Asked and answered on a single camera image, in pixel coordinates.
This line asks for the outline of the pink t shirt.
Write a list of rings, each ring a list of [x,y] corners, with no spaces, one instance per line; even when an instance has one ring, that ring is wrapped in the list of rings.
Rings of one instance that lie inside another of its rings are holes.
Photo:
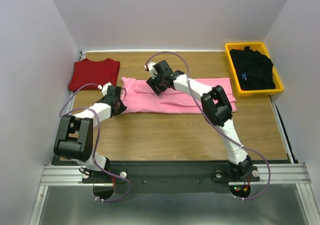
[[[174,89],[157,96],[145,80],[122,77],[125,113],[199,114],[192,97]]]

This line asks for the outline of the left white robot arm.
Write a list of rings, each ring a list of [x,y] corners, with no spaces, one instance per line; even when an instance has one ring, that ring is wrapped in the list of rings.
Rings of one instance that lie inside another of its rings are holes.
[[[101,122],[126,109],[120,94],[109,93],[90,107],[81,108],[79,113],[62,115],[54,142],[54,155],[78,163],[84,179],[101,183],[113,180],[110,160],[98,154],[94,145],[94,128],[100,129]]]

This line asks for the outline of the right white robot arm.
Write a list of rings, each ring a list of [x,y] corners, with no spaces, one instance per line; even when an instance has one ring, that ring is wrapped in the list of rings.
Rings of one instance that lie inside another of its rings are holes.
[[[253,162],[241,144],[235,130],[232,106],[222,86],[211,87],[188,77],[177,70],[158,74],[151,71],[151,78],[146,83],[156,95],[166,89],[173,89],[192,97],[207,122],[221,135],[227,150],[230,174],[235,180],[242,180],[248,175]]]

